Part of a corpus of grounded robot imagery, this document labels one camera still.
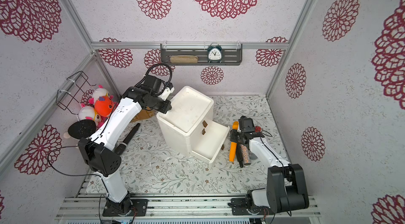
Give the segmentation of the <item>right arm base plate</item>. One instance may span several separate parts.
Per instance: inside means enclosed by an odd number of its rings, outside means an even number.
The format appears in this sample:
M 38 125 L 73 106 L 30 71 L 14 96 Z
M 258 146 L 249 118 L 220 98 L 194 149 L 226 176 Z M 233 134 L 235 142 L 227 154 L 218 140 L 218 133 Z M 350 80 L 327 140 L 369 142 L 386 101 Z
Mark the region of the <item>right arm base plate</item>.
M 269 207 L 252 205 L 246 198 L 232 198 L 228 203 L 233 216 L 267 216 L 272 214 Z

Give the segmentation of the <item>white three-drawer cabinet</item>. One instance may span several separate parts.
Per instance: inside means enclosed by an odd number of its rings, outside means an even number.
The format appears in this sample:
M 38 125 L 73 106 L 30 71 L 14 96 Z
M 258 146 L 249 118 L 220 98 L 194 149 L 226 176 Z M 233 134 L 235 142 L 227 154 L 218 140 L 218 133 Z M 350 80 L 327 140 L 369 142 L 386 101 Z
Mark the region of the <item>white three-drawer cabinet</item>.
M 213 119 L 214 100 L 203 93 L 183 87 L 171 100 L 171 110 L 157 113 L 165 143 L 189 157 L 202 137 L 203 121 Z

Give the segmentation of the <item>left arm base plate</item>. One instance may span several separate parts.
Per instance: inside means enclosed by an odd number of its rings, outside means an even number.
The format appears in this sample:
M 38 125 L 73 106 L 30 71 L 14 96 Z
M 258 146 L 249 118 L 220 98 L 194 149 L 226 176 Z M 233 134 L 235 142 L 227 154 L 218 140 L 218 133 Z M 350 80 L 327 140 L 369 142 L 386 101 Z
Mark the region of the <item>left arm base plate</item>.
M 149 201 L 147 199 L 127 199 L 121 203 L 107 199 L 102 216 L 103 217 L 143 217 L 146 215 Z

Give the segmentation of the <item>silver glitter microphone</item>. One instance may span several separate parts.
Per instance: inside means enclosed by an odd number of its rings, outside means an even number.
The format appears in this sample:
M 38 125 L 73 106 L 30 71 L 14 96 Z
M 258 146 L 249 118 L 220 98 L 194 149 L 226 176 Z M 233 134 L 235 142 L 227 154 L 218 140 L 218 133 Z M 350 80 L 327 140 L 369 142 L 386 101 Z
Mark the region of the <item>silver glitter microphone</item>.
M 242 159 L 243 159 L 244 166 L 251 165 L 250 153 L 249 153 L 248 148 L 243 144 L 240 144 L 239 146 L 240 146 L 240 151 L 241 151 L 241 154 L 242 154 Z

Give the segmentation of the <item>white bottom drawer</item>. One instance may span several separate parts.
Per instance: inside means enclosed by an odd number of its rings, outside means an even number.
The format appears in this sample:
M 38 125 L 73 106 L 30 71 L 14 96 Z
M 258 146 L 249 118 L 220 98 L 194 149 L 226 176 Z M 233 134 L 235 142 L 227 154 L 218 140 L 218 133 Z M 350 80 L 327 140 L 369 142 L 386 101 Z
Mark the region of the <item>white bottom drawer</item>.
M 211 169 L 226 140 L 230 127 L 209 119 L 203 120 L 202 125 L 202 129 L 198 131 L 197 143 L 192 147 L 191 156 L 203 161 Z

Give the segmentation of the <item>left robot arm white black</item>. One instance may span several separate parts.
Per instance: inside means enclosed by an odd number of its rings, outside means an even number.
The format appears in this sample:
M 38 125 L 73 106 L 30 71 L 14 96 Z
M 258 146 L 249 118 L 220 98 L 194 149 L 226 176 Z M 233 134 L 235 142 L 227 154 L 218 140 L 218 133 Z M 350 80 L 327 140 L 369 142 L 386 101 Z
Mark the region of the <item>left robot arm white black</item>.
M 148 107 L 164 114 L 171 110 L 167 97 L 173 92 L 172 84 L 166 86 L 162 93 L 139 87 L 128 88 L 103 126 L 90 137 L 79 141 L 78 147 L 85 164 L 101 178 L 108 193 L 107 198 L 113 203 L 122 203 L 129 194 L 119 171 L 121 156 L 114 152 L 119 137 L 143 109 Z

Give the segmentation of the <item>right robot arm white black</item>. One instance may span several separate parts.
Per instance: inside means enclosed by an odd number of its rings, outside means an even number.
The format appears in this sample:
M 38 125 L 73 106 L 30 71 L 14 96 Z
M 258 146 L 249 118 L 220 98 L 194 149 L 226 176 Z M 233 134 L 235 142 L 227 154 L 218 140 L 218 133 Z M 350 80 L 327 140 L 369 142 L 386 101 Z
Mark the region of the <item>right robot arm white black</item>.
M 299 164 L 291 164 L 271 148 L 261 132 L 244 133 L 233 129 L 231 142 L 248 145 L 248 149 L 267 168 L 264 189 L 249 190 L 244 198 L 232 198 L 228 204 L 232 215 L 291 213 L 310 205 L 305 174 Z

